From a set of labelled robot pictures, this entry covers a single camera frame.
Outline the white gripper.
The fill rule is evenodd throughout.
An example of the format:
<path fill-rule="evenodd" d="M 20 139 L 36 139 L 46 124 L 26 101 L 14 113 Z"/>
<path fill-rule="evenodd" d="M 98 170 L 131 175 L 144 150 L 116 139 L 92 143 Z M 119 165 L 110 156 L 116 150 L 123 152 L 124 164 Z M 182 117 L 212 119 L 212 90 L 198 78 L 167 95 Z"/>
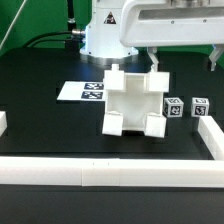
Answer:
<path fill-rule="evenodd" d="M 120 42 L 148 47 L 151 71 L 157 72 L 157 48 L 213 45 L 210 70 L 224 53 L 224 0 L 127 0 L 122 8 Z"/>

